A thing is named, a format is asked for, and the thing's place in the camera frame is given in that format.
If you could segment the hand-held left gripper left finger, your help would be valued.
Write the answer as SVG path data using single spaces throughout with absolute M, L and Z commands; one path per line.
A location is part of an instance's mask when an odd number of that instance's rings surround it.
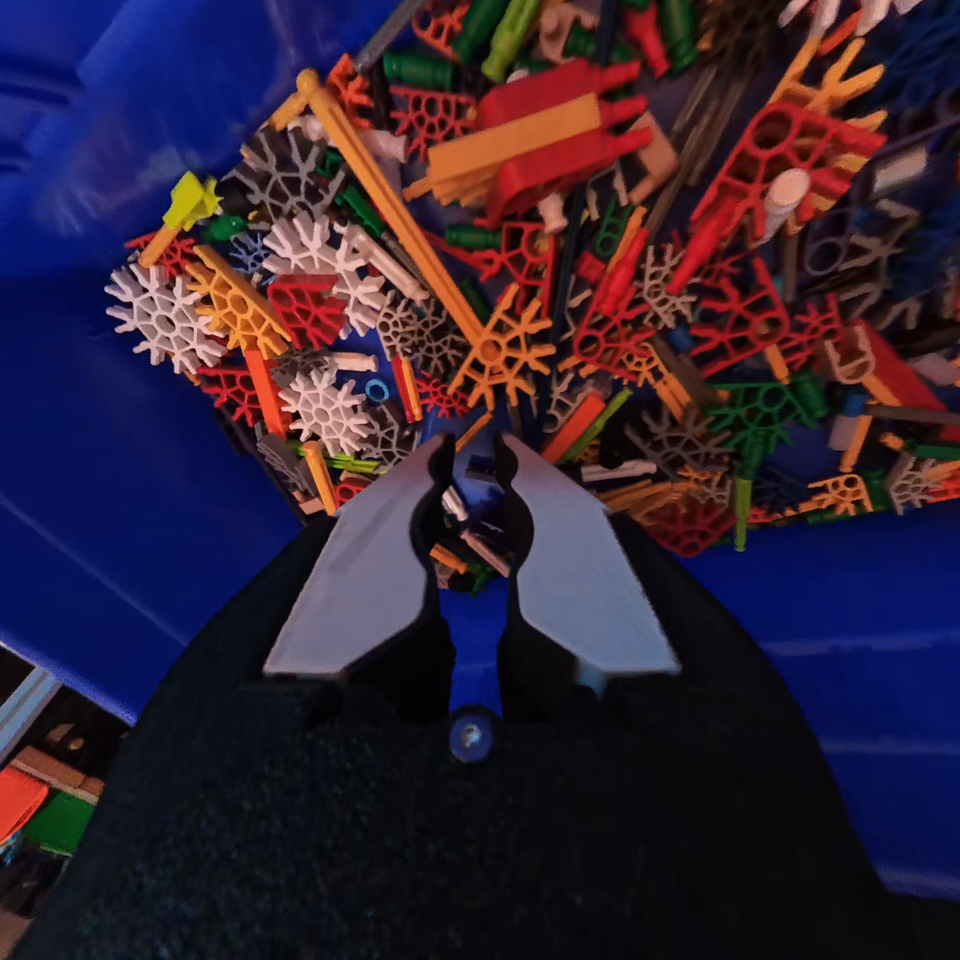
M 341 678 L 438 614 L 430 552 L 453 460 L 454 438 L 438 433 L 337 511 L 265 678 Z

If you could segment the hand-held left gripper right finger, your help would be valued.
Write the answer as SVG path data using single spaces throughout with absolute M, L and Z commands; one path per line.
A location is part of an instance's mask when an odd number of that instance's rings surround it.
M 498 437 L 497 462 L 532 525 L 515 571 L 520 617 L 571 656 L 573 684 L 602 697 L 613 680 L 679 675 L 609 509 L 511 433 Z

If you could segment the blue plastic bin with tag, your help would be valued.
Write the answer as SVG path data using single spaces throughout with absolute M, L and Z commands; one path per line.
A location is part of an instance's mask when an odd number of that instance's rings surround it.
M 299 532 L 210 398 L 105 294 L 397 2 L 2 2 L 2 642 L 136 721 Z M 687 569 L 771 657 L 892 890 L 958 900 L 958 503 L 750 533 Z

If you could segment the pile of colourful toy pieces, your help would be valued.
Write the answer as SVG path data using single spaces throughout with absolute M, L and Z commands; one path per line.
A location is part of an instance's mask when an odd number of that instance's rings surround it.
M 410 2 L 105 313 L 294 508 L 495 407 L 672 553 L 958 501 L 958 2 Z

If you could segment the orange plastic object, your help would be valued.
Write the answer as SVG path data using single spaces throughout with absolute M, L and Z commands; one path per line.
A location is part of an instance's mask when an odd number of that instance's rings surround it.
M 23 829 L 43 806 L 49 786 L 12 766 L 1 770 L 1 844 Z

